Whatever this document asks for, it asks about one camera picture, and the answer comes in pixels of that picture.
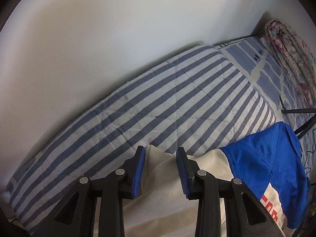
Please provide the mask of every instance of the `bed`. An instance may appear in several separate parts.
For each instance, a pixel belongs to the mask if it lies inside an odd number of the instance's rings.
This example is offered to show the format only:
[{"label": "bed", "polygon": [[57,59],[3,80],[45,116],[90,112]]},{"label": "bed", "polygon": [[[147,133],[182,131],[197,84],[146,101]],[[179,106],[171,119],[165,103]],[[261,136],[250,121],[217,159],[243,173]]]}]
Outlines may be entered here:
[{"label": "bed", "polygon": [[[199,157],[284,121],[296,129],[310,115],[257,37],[200,45],[126,83],[63,129],[8,184],[10,205],[33,233],[78,177],[107,176],[138,145]],[[301,139],[307,175],[312,131]]]}]

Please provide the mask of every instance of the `blue fabric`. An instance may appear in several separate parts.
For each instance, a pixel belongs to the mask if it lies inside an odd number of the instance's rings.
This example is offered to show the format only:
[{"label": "blue fabric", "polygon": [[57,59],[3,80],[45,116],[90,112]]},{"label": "blue fabric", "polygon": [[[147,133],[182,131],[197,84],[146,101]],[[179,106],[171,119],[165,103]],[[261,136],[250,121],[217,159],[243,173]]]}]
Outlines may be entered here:
[{"label": "blue fabric", "polygon": [[307,179],[300,143],[291,127],[277,122],[220,149],[233,176],[242,179],[259,200],[271,183],[279,194],[288,227],[295,229],[307,202]]}]

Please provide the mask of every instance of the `wall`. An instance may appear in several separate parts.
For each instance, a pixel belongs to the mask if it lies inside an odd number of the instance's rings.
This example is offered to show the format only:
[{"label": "wall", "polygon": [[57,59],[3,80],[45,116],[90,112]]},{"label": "wall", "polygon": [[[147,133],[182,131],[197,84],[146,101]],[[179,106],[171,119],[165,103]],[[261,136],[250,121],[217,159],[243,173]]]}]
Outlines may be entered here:
[{"label": "wall", "polygon": [[316,53],[316,28],[297,0],[23,0],[0,33],[0,191],[127,79],[197,43],[255,33],[269,17]]}]

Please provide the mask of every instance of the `silver rivet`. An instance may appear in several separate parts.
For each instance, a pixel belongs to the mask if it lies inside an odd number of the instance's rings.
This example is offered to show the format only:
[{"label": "silver rivet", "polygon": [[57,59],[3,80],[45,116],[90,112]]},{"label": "silver rivet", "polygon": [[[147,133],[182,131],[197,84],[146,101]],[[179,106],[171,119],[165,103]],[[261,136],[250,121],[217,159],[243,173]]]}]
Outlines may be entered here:
[{"label": "silver rivet", "polygon": [[200,175],[200,176],[205,176],[206,175],[206,171],[203,170],[203,169],[200,169],[200,170],[198,170],[197,174]]},{"label": "silver rivet", "polygon": [[241,181],[239,178],[234,178],[234,179],[233,179],[233,183],[234,183],[234,184],[241,184],[242,181]]},{"label": "silver rivet", "polygon": [[80,180],[79,180],[80,183],[87,183],[88,181],[89,181],[89,178],[85,177],[85,176],[81,177]]},{"label": "silver rivet", "polygon": [[119,169],[117,169],[117,170],[115,171],[115,173],[116,173],[117,175],[124,175],[125,170],[124,170],[124,169],[119,168]]}]

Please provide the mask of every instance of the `floral fabric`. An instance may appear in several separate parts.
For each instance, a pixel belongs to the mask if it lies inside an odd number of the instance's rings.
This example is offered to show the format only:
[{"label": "floral fabric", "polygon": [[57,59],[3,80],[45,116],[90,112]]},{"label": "floral fabric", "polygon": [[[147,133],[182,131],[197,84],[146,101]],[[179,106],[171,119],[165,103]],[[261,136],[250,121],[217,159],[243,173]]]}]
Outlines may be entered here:
[{"label": "floral fabric", "polygon": [[301,37],[285,22],[271,19],[265,34],[273,55],[307,107],[316,106],[316,59]]}]

